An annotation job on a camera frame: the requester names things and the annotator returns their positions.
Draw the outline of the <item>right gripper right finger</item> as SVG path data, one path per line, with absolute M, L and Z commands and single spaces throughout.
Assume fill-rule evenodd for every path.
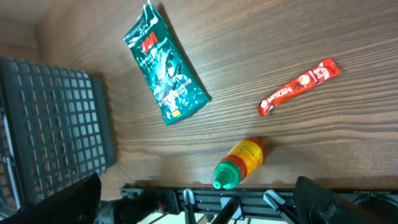
M 305 176 L 298 177 L 296 181 L 294 205 L 301 224 L 383 224 L 388 222 Z

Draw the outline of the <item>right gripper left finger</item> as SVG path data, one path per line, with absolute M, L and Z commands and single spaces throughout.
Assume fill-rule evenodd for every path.
M 100 197 L 101 181 L 94 172 L 35 205 L 25 204 L 1 224 L 94 223 Z

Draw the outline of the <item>red sauce bottle green cap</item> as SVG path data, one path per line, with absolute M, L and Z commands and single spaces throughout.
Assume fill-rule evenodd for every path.
M 248 137 L 237 142 L 215 167 L 215 189 L 233 189 L 257 170 L 267 157 L 263 140 Z

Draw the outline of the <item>red coffee stick sachet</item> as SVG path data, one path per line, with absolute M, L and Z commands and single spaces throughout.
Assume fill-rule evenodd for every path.
M 288 101 L 315 86 L 341 73 L 332 58 L 326 58 L 318 65 L 281 86 L 275 92 L 264 97 L 257 106 L 259 116 L 265 116 L 276 106 Z

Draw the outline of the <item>green 3M gloves packet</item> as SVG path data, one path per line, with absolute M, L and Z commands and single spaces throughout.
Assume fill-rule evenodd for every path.
M 124 36 L 162 112 L 165 124 L 181 121 L 210 102 L 177 45 L 168 25 L 147 1 Z

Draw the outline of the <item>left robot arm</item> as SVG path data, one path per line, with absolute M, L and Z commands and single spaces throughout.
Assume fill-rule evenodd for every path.
M 95 224 L 136 224 L 159 208 L 159 200 L 152 193 L 143 192 L 134 198 L 100 201 Z

